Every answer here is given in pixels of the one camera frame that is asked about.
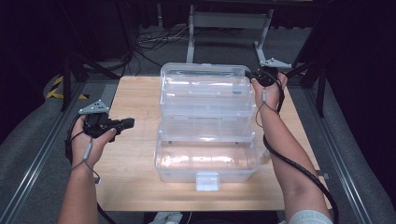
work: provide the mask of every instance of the clear plastic storage box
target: clear plastic storage box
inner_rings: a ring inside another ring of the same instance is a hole
[[[256,110],[245,66],[168,63],[161,70],[155,168],[166,182],[246,181],[258,169]]]

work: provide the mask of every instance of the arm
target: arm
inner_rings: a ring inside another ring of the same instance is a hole
[[[61,208],[61,214],[58,223],[98,223],[98,212],[96,208],[96,187],[93,180],[93,166],[102,156],[105,144],[114,137],[115,130],[109,130],[102,136],[92,139],[91,153],[86,160],[82,162],[83,154],[91,138],[82,132],[84,121],[79,118],[73,129],[72,140],[73,164],[64,194],[64,202]]]
[[[279,74],[278,78],[282,83],[282,87],[285,88],[287,78],[281,74]],[[308,155],[291,134],[281,117],[274,111],[279,98],[278,86],[273,84],[270,87],[264,88],[254,78],[251,83],[256,92],[255,100],[257,106],[262,105],[262,90],[266,90],[267,105],[261,107],[260,115],[262,118],[262,128],[270,146],[275,151],[299,163],[315,175],[316,171],[312,161],[309,160]],[[280,158],[276,156],[271,158],[276,178],[282,188],[287,222],[289,222],[291,216],[295,213],[305,209],[316,210],[331,218],[321,190],[304,174]]]

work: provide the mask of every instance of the plastic box latch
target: plastic box latch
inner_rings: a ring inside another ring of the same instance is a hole
[[[217,172],[198,172],[195,181],[197,191],[220,190],[219,173]]]

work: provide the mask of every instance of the gray carpet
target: gray carpet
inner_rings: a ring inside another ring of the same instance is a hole
[[[142,32],[160,30],[152,27]],[[239,64],[245,65],[250,70],[258,68],[257,56],[252,43],[259,36],[254,31],[226,31],[217,30],[198,32],[195,37],[195,63]],[[274,57],[285,63],[293,63],[302,44],[309,35],[310,29],[271,29],[264,44],[264,53],[267,58]],[[187,56],[187,41],[180,39],[168,43],[160,49],[144,52],[145,56],[160,65],[165,63],[184,63]],[[125,76],[158,76],[161,67],[150,62],[139,54],[134,54],[130,63],[131,70],[126,67]],[[296,84],[299,78],[291,79],[289,88],[293,102],[304,125],[308,139],[318,159],[321,172],[330,175],[326,182],[330,192],[337,201],[340,211],[340,223],[359,223],[351,206],[351,199],[347,197],[344,183],[337,176],[337,171],[330,159],[329,147],[314,119],[316,113],[308,106],[307,91],[316,94],[316,87],[312,90],[301,90]],[[54,223],[59,214],[64,188],[70,171],[70,164],[64,157],[64,139],[66,130],[78,110],[97,101],[106,85],[117,84],[100,74],[90,76],[83,93],[89,94],[88,100],[77,100],[72,105],[71,113],[65,119],[58,136],[50,149],[48,159],[39,173],[31,191],[28,193],[21,210],[16,213],[14,223]],[[50,98],[35,112],[27,117],[10,134],[8,139],[0,146],[0,211],[5,211],[12,199],[14,192],[22,182],[25,172],[34,161],[35,155],[40,150],[48,136],[52,124],[60,114],[62,100]],[[348,171],[361,194],[361,199],[372,219],[372,223],[392,223],[396,215],[389,198],[382,189],[375,176],[367,166],[365,159],[350,133],[338,104],[336,103],[331,87],[327,86],[325,95],[325,122],[328,124],[334,142],[339,147]],[[140,224],[143,220],[142,213],[109,213],[117,223]]]

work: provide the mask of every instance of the wooden tabletop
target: wooden tabletop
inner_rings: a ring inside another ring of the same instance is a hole
[[[154,168],[161,121],[159,77],[123,77],[110,110],[112,119],[134,118],[134,127],[106,145],[95,171],[99,204],[106,211],[284,210],[270,159],[263,156],[262,129],[255,123],[259,170],[243,183],[220,183],[220,191],[196,191],[195,183],[162,182]],[[281,117],[319,170],[288,90]]]

